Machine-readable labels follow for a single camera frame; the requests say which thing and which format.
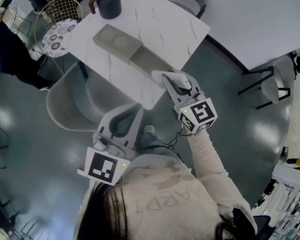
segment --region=black kettle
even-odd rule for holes
[[[94,2],[96,2],[100,15],[104,19],[114,19],[121,13],[121,0],[90,0],[89,7],[92,14],[96,13]]]

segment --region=marble table top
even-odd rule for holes
[[[181,70],[210,28],[168,0],[121,0],[121,4],[122,12],[114,19],[102,18],[97,9],[96,14],[90,13],[62,45],[146,110],[151,110],[165,90],[98,47],[93,37],[105,24],[110,24],[139,39],[174,69]]]

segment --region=gray floor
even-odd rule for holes
[[[70,61],[73,58],[66,57],[65,64],[70,65]],[[260,92],[238,96],[248,79],[205,41],[183,70],[196,77],[206,96],[211,97],[218,114],[208,130],[211,140],[230,177],[254,205],[271,178],[285,142],[291,98],[255,110],[253,103],[262,102]],[[55,80],[60,77],[51,61],[42,74]],[[88,180],[77,175],[77,168],[84,164],[92,134],[59,128],[47,113],[46,95],[13,76],[0,74],[0,127],[8,133],[9,144],[8,149],[0,151],[0,166],[7,167],[0,170],[0,200],[12,199],[11,212],[20,210],[18,230],[29,221],[37,221],[30,231],[33,237],[47,239],[49,235],[50,240],[68,240],[88,188]],[[172,105],[164,95],[143,119],[144,124],[156,127],[157,136],[164,142],[180,129],[171,114]],[[0,133],[0,144],[4,142]],[[176,150],[193,167],[184,137],[179,138]]]

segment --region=sleeve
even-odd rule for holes
[[[240,209],[257,233],[257,225],[248,202],[229,178],[206,130],[188,137],[194,168],[198,180],[204,185],[218,205],[223,216],[233,217],[234,209]]]

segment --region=cable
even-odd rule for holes
[[[175,149],[175,146],[178,142],[179,136],[192,136],[192,135],[196,135],[197,133],[199,133],[199,132],[196,132],[196,133],[191,133],[191,134],[182,134],[181,132],[183,129],[184,129],[184,126],[181,125],[181,129],[180,129],[180,131],[177,131],[175,133],[175,137],[168,144],[166,144],[166,143],[163,143],[163,144],[167,145],[169,148]]]
[[[184,161],[182,160],[182,158],[179,155],[179,153],[177,151],[175,151],[173,148],[171,148],[170,146],[165,146],[165,145],[150,145],[150,146],[141,148],[141,150],[152,150],[152,149],[156,149],[156,148],[165,148],[165,149],[171,150],[172,152],[174,152],[178,156],[178,158],[181,160],[181,162],[184,163]]]

